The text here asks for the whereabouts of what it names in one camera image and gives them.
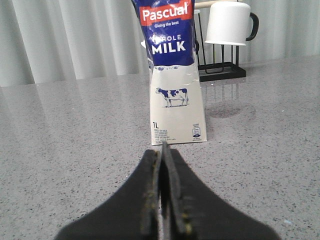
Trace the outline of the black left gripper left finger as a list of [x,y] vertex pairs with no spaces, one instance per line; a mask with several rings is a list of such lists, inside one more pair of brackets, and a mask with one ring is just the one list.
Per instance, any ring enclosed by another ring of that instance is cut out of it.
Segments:
[[146,150],[117,192],[95,210],[65,226],[55,239],[158,239],[159,170],[158,153]]

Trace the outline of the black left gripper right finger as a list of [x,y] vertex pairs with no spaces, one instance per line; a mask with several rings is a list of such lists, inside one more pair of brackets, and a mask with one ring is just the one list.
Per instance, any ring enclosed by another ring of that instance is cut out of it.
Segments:
[[268,225],[237,210],[211,191],[181,154],[164,142],[161,204],[166,240],[278,240]]

